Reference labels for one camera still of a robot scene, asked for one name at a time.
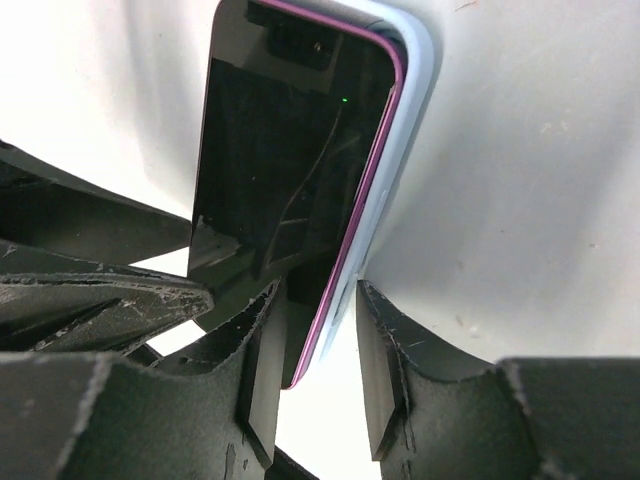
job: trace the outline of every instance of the purple phone frame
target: purple phone frame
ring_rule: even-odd
[[[389,39],[383,37],[382,35],[367,30],[363,27],[352,25],[345,21],[336,20],[325,14],[309,11],[296,5],[290,5],[281,0],[258,0],[258,2],[271,8],[290,13],[307,20],[311,20],[328,27],[335,28],[336,30],[340,30],[344,33],[364,38],[372,43],[375,43],[376,45],[384,49],[384,51],[389,55],[389,58],[391,58],[395,77],[394,90],[389,98],[387,109],[383,113],[382,119],[380,121],[380,127],[378,129],[378,135],[373,142],[371,153],[369,154],[367,164],[365,166],[364,172],[362,173],[358,191],[356,193],[355,204],[351,213],[351,217],[349,219],[349,223],[347,225],[347,231],[345,233],[344,239],[342,240],[342,245],[340,246],[340,251],[338,252],[338,258],[336,259],[336,263],[331,270],[331,275],[329,276],[327,286],[325,287],[320,299],[318,310],[316,311],[313,323],[311,324],[311,328],[309,329],[309,333],[307,334],[307,339],[305,340],[302,353],[300,354],[296,371],[293,375],[293,379],[291,380],[291,386],[289,386],[289,388],[293,388],[309,368],[311,357],[318,344],[320,332],[322,331],[322,328],[327,319],[329,305],[336,291],[338,277],[340,276],[340,272],[344,267],[347,253],[349,252],[351,244],[353,243],[356,229],[358,228],[358,224],[360,223],[360,219],[362,218],[362,212],[364,210],[364,205],[371,188],[371,183],[373,182],[373,177],[378,167],[378,163],[380,162],[380,156],[382,155],[382,150],[389,134],[389,129],[391,128],[391,122],[395,115],[396,109],[398,108],[400,93],[402,91],[402,86],[404,83],[405,65],[400,55],[398,54],[395,45],[393,45],[393,43]]]

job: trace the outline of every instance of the phone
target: phone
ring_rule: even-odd
[[[392,37],[297,5],[223,0],[216,11],[189,258],[216,307],[197,321],[212,330],[286,277],[300,354],[285,385],[343,294],[405,58]]]

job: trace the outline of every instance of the smartphone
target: smartphone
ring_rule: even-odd
[[[343,294],[405,58],[394,38],[299,5],[222,0],[216,11],[189,258],[216,307],[197,322],[216,328],[286,277],[287,348],[299,355],[285,385]]]

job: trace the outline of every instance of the black phone screen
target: black phone screen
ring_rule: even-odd
[[[211,330],[286,277],[313,320],[394,85],[359,37],[241,0],[216,13],[189,277],[214,292]]]

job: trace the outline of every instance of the pink phone edge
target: pink phone edge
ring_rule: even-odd
[[[367,159],[365,170],[362,173],[360,186],[358,187],[358,192],[356,194],[355,206],[353,208],[353,212],[351,213],[351,217],[347,225],[347,231],[338,252],[338,258],[336,259],[336,263],[331,270],[331,275],[329,276],[327,286],[325,287],[325,290],[320,299],[318,310],[316,311],[316,315],[309,329],[309,333],[307,334],[302,353],[300,354],[300,358],[298,359],[298,365],[296,366],[293,379],[291,380],[291,385],[288,387],[288,389],[291,389],[295,387],[300,379],[307,373],[307,370],[309,369],[309,365],[311,363],[311,358],[318,345],[320,332],[322,331],[322,328],[324,327],[324,324],[326,322],[329,305],[331,304],[331,300],[333,299],[333,296],[335,294],[338,278],[340,276],[342,268],[344,267],[347,254],[349,252],[349,249],[351,248],[351,244],[353,243],[355,232],[358,228],[358,224],[360,223],[360,219],[362,218],[365,202],[367,200],[367,196],[369,195],[369,190],[371,189],[371,184],[373,182],[375,172],[378,168],[378,164],[380,163],[380,157],[382,156],[382,151],[384,149],[387,136],[389,135],[393,117],[398,108],[400,93],[402,91],[404,83],[405,65],[393,43],[382,35],[367,30],[363,27],[352,25],[345,21],[336,20],[321,13],[306,10],[303,7],[290,5],[281,0],[259,1],[262,4],[269,5],[270,7],[276,8],[278,10],[291,13],[293,15],[305,18],[307,20],[312,20],[329,27],[333,27],[336,30],[349,33],[351,35],[355,35],[360,38],[369,40],[372,43],[375,43],[376,45],[383,48],[389,55],[389,58],[391,58],[395,76],[394,91],[391,95],[388,107],[383,113],[383,117],[380,122],[379,133],[373,142],[371,154]]]

